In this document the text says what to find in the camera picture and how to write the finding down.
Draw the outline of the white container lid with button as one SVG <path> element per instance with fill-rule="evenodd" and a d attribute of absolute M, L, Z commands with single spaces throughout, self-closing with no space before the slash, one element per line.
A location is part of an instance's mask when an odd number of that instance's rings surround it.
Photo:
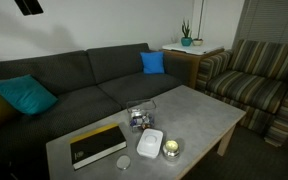
<path fill-rule="evenodd" d="M 155 159 L 160 151 L 163 132 L 155 129 L 145 129 L 137 145 L 140 156 Z"/>

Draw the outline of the clear plastic container with candy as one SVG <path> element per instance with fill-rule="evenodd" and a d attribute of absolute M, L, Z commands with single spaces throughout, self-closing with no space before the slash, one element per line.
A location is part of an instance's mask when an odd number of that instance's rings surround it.
<path fill-rule="evenodd" d="M 132 132 L 140 132 L 155 126 L 156 104 L 151 99 L 129 101 L 127 112 Z"/>

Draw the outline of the round glass candle lid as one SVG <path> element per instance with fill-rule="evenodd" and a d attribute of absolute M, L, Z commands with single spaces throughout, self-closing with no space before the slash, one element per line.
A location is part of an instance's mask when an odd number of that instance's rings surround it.
<path fill-rule="evenodd" d="M 126 170 L 131 164 L 131 159 L 128 155 L 121 155 L 116 162 L 116 166 L 120 170 Z"/>

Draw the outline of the blue square cushion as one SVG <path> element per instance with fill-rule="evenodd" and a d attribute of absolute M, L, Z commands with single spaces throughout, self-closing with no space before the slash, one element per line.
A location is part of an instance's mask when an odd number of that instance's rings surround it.
<path fill-rule="evenodd" d="M 163 74 L 165 72 L 163 65 L 163 52 L 140 53 L 145 74 Z"/>

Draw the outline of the wooden side table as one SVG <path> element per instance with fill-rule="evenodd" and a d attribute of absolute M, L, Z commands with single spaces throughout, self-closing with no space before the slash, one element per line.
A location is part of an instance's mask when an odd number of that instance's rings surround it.
<path fill-rule="evenodd" d="M 165 71 L 178 78 L 183 85 L 194 89 L 200 61 L 223 51 L 224 49 L 220 48 L 203 55 L 193 55 L 180 51 L 163 50 Z"/>

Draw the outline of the grey concrete coffee table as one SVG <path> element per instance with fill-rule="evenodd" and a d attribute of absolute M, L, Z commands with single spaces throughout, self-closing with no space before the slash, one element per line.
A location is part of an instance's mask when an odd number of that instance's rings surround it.
<path fill-rule="evenodd" d="M 179 86 L 154 98 L 155 127 L 163 139 L 179 144 L 180 156 L 168 161 L 162 154 L 155 159 L 138 155 L 138 132 L 129 127 L 128 112 L 123 110 L 100 121 L 52 140 L 46 144 L 50 180 L 179 180 L 213 147 L 224 155 L 236 124 L 245 112 L 186 86 Z M 117 123 L 127 147 L 79 170 L 71 163 L 69 140 L 79 134 Z M 121 155 L 131 164 L 126 170 L 116 166 Z"/>

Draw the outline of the dark grey fabric sofa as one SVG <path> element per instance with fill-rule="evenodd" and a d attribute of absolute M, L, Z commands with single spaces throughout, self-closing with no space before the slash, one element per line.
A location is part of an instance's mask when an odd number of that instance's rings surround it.
<path fill-rule="evenodd" d="M 48 110 L 0 126 L 0 180 L 49 180 L 46 143 L 188 83 L 190 65 L 162 57 L 164 72 L 143 72 L 146 43 L 0 61 L 0 80 L 32 76 L 57 98 Z"/>

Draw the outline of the candle in silver glass jar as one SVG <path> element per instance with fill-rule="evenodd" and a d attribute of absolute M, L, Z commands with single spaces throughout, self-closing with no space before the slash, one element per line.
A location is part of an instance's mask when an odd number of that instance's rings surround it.
<path fill-rule="evenodd" d="M 175 140 L 168 140 L 163 146 L 163 155 L 168 161 L 176 161 L 180 156 L 179 145 Z"/>

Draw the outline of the teal pot with plant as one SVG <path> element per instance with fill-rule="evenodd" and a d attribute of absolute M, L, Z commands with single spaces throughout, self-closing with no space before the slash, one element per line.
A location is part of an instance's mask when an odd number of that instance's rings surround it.
<path fill-rule="evenodd" d="M 183 33 L 183 37 L 181 38 L 181 44 L 183 46 L 190 46 L 192 43 L 192 38 L 191 38 L 191 27 L 189 21 L 182 22 L 181 31 Z"/>

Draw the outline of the small white plant pot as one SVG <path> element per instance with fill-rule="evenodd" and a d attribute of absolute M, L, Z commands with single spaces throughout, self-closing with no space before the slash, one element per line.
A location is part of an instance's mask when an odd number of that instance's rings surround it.
<path fill-rule="evenodd" d="M 195 38 L 195 39 L 193 39 L 192 43 L 193 43 L 194 46 L 201 46 L 202 43 L 203 43 L 203 39 Z"/>

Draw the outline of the black and yellow book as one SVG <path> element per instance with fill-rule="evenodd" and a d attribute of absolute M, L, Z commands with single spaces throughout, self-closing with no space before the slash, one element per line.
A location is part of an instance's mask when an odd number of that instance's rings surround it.
<path fill-rule="evenodd" d="M 73 137 L 69 143 L 71 162 L 75 170 L 127 146 L 126 138 L 116 123 Z"/>

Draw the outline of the teal cushion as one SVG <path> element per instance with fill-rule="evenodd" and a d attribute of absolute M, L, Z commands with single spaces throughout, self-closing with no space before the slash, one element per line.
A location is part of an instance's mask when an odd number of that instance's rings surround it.
<path fill-rule="evenodd" d="M 31 75 L 0 80 L 0 95 L 15 109 L 27 115 L 40 114 L 58 101 Z"/>

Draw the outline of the window blinds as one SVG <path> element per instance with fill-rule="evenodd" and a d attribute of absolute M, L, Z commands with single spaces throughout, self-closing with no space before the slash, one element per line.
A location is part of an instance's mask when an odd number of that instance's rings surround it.
<path fill-rule="evenodd" d="M 245 0 L 232 48 L 241 39 L 288 44 L 288 0 Z"/>

